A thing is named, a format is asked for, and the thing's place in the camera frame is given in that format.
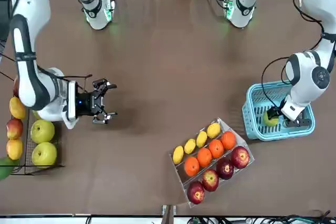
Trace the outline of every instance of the basket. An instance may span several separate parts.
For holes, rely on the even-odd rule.
[[[280,105],[281,101],[290,92],[291,87],[281,81],[264,84],[266,94],[276,105]],[[314,131],[315,118],[310,105],[304,110],[305,118],[311,120],[311,124],[308,126],[286,127],[283,116],[279,117],[279,123],[276,126],[265,125],[264,112],[272,106],[272,103],[266,98],[262,90],[261,84],[252,85],[246,93],[246,102],[242,108],[246,135],[249,139],[272,141],[306,136]]]
[[[245,142],[245,140],[244,140],[241,136],[239,136],[233,129],[231,129],[231,128],[230,128],[230,127],[229,127],[229,126],[222,120],[222,119],[220,119],[220,118],[216,118],[216,119],[212,120],[210,124],[212,124],[212,123],[219,123],[220,126],[221,126],[221,127],[220,127],[220,134],[219,134],[218,136],[216,136],[216,139],[220,139],[220,138],[222,137],[222,134],[223,134],[224,132],[226,132],[226,131],[231,131],[231,132],[234,133],[235,136],[236,136],[236,145],[234,146],[234,148],[236,148],[236,147],[238,147],[238,146],[242,146],[242,147],[244,147],[244,148],[249,152],[249,156],[250,156],[248,165],[247,165],[245,168],[243,168],[243,169],[238,169],[238,168],[235,167],[235,169],[234,169],[234,174],[233,174],[233,176],[232,176],[231,179],[229,179],[229,180],[224,180],[224,179],[221,179],[221,178],[219,179],[218,187],[220,187],[220,186],[222,186],[222,185],[226,185],[226,184],[228,184],[228,183],[233,183],[233,178],[234,178],[238,173],[240,173],[241,171],[246,170],[247,167],[255,161],[255,159],[254,159],[254,157],[253,157],[253,155],[252,155],[252,153],[251,153],[251,150],[249,149],[247,143]],[[201,130],[199,130],[196,134],[193,134],[193,135],[191,135],[190,137],[193,138],[193,139],[197,139],[197,136],[198,136],[198,134],[200,133],[200,131],[206,131],[206,129],[208,128],[208,126],[209,126],[210,124],[206,125],[204,128],[202,128]],[[207,140],[206,140],[206,142],[205,142],[205,144],[204,144],[204,146],[203,146],[202,148],[208,148],[208,146],[209,146],[209,144],[210,144],[211,141],[212,141],[212,139],[210,139],[210,138],[208,137]],[[213,159],[212,159],[212,162],[211,162],[207,167],[203,167],[203,168],[201,168],[201,169],[199,170],[199,172],[197,173],[197,175],[195,175],[194,177],[189,177],[188,175],[186,175],[186,173],[185,173],[185,171],[184,171],[184,163],[185,163],[186,159],[187,159],[188,157],[190,157],[190,156],[197,157],[197,153],[198,153],[198,151],[199,151],[201,148],[199,148],[199,147],[196,146],[196,147],[195,147],[195,150],[194,150],[192,153],[190,153],[190,154],[186,154],[186,153],[184,153],[184,156],[183,156],[182,161],[181,161],[179,164],[177,164],[177,165],[175,165],[175,164],[173,163],[173,152],[174,152],[174,150],[171,150],[171,151],[169,152],[170,160],[172,161],[172,164],[173,164],[173,166],[174,166],[174,169],[175,169],[175,171],[176,171],[176,174],[177,174],[177,176],[179,177],[180,183],[181,183],[181,185],[182,185],[182,189],[183,189],[184,196],[185,196],[185,198],[186,198],[186,200],[187,200],[187,202],[188,202],[190,208],[193,208],[194,206],[196,206],[194,203],[190,202],[189,199],[188,199],[187,191],[188,191],[188,188],[189,188],[190,183],[191,183],[191,182],[194,182],[194,181],[200,181],[200,182],[201,182],[201,181],[202,181],[202,175],[203,175],[203,173],[204,173],[206,170],[208,170],[208,169],[214,169],[214,170],[216,170],[217,162],[218,162],[220,159],[222,159],[223,157],[229,158],[229,157],[231,156],[231,152],[233,151],[234,148],[232,148],[231,150],[226,150],[226,151],[224,152],[224,154],[223,154],[220,158],[213,158]],[[210,196],[211,194],[215,194],[216,192],[217,192],[217,191],[214,191],[214,192],[208,192],[208,191],[205,191],[205,198],[207,198],[207,197]]]

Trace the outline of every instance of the red apple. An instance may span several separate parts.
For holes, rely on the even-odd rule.
[[[187,190],[187,196],[190,202],[199,204],[204,199],[204,188],[199,181],[191,182]]]
[[[208,169],[202,175],[202,185],[207,191],[215,191],[218,187],[219,178],[215,170]]]
[[[248,151],[242,146],[234,148],[234,150],[231,152],[231,161],[238,169],[245,168],[248,165],[249,160],[250,155],[248,154]]]
[[[216,171],[221,179],[230,179],[235,171],[235,168],[231,160],[223,157],[220,161],[218,161]]]
[[[10,119],[7,124],[7,137],[8,139],[18,139],[22,135],[23,123],[20,119]]]
[[[15,97],[19,97],[19,78],[18,76],[16,76],[14,79],[13,95]]]

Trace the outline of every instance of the green apple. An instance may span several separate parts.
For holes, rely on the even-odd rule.
[[[56,161],[57,150],[54,144],[49,142],[44,142],[38,144],[31,155],[34,165],[37,165],[39,168],[48,168],[44,165],[53,165]]]
[[[50,142],[55,134],[55,126],[53,123],[43,119],[37,120],[31,127],[30,137],[33,142],[40,144]]]

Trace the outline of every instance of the clear plastic tray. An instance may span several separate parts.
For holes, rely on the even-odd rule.
[[[243,146],[243,147],[246,148],[246,149],[248,150],[248,152],[249,152],[250,160],[249,160],[249,163],[248,163],[247,166],[249,166],[251,163],[253,163],[255,159],[254,159],[254,157],[253,157],[253,155],[252,155],[250,149],[248,148],[247,143],[245,142],[245,140],[244,140],[241,136],[239,136],[234,130],[232,130],[232,129],[231,129],[231,128],[230,128],[230,127],[229,127],[229,126],[222,120],[222,119],[220,119],[220,118],[216,118],[216,119],[214,119],[214,120],[211,121],[211,123],[209,123],[206,127],[204,127],[204,128],[202,128],[201,130],[199,130],[195,135],[191,136],[190,138],[196,139],[197,136],[198,136],[198,134],[199,134],[199,132],[201,132],[201,131],[205,131],[205,132],[206,132],[206,129],[208,128],[208,126],[209,126],[210,124],[212,124],[212,123],[215,123],[215,122],[217,122],[217,123],[220,124],[220,126],[221,126],[221,127],[220,127],[220,128],[221,128],[221,133],[220,133],[216,138],[214,138],[214,139],[220,139],[224,132],[226,132],[226,131],[231,131],[231,132],[234,133],[235,136],[236,136],[236,145],[235,145],[235,147],[237,147],[237,146]],[[186,139],[183,143],[181,143],[181,145],[182,145],[183,147],[184,147],[185,143],[188,141],[188,139]],[[210,142],[211,142],[212,140],[213,140],[213,139],[211,139],[211,138],[208,137],[207,140],[206,140],[206,142],[205,142],[205,145],[204,145],[202,148],[204,148],[204,147],[208,147],[208,145],[210,144]],[[179,177],[180,183],[181,183],[181,185],[182,185],[182,189],[183,189],[183,192],[184,192],[184,196],[185,196],[185,198],[187,199],[187,202],[188,202],[188,204],[189,204],[189,206],[190,206],[191,208],[194,207],[194,206],[196,206],[196,204],[190,202],[189,199],[188,199],[188,196],[187,196],[187,190],[188,190],[189,184],[190,184],[191,182],[193,182],[193,181],[197,181],[197,180],[201,182],[201,181],[202,181],[202,174],[203,174],[207,169],[209,169],[209,168],[216,170],[216,164],[217,164],[217,162],[218,162],[221,158],[223,158],[223,157],[230,157],[230,154],[231,154],[231,152],[232,152],[232,150],[233,150],[234,148],[232,148],[231,150],[226,150],[226,151],[224,152],[224,154],[223,154],[220,158],[213,158],[212,161],[211,161],[211,163],[209,164],[209,166],[207,166],[207,167],[205,167],[205,168],[200,167],[199,172],[198,172],[197,175],[194,176],[194,177],[189,177],[188,175],[186,175],[186,173],[185,173],[185,171],[184,171],[184,162],[185,162],[185,160],[186,160],[188,157],[190,157],[190,156],[197,157],[197,153],[198,153],[198,151],[199,151],[201,148],[198,148],[198,147],[196,146],[196,147],[195,147],[195,150],[194,150],[192,153],[190,153],[190,154],[186,154],[186,153],[184,153],[182,161],[181,161],[179,164],[177,164],[177,165],[175,165],[174,162],[173,162],[173,152],[174,152],[175,148],[169,152],[170,159],[171,159],[171,161],[172,161],[172,164],[173,164],[173,166],[174,166],[174,168],[175,168],[175,171],[176,171],[176,173],[177,173],[177,176]],[[233,178],[234,176],[236,176],[240,171],[247,169],[247,166],[246,166],[244,169],[238,169],[238,168],[235,167],[234,174],[233,174],[232,178]],[[217,193],[217,192],[219,191],[219,190],[218,190],[219,187],[220,187],[221,185],[223,185],[223,184],[229,182],[231,179],[229,179],[229,180],[224,180],[224,179],[221,179],[221,178],[220,178],[220,179],[219,179],[219,185],[218,185],[218,188],[217,188],[214,192],[208,192],[208,191],[204,190],[204,191],[205,191],[205,198],[206,198],[206,197],[209,197],[210,194],[215,194],[215,193]]]

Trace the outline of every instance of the apple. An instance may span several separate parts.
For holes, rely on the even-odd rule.
[[[16,76],[14,79],[13,96],[19,97],[19,77],[18,76]]]
[[[31,127],[30,137],[37,144],[50,142],[54,135],[55,127],[53,123],[46,120],[39,119]]]
[[[230,179],[233,176],[235,168],[228,158],[223,157],[216,165],[217,174],[221,179]]]
[[[243,169],[248,165],[250,155],[244,147],[238,146],[231,152],[231,161],[235,167]]]
[[[7,124],[7,137],[8,139],[18,139],[23,132],[23,123],[20,119],[10,119]]]
[[[191,182],[187,190],[187,197],[190,202],[194,204],[201,203],[204,199],[204,188],[202,183],[199,181]]]
[[[215,191],[218,187],[219,177],[215,170],[208,169],[202,175],[202,185],[207,191]]]
[[[34,165],[39,168],[48,168],[48,166],[53,165],[56,161],[57,150],[54,144],[49,142],[44,142],[38,144],[31,155]]]

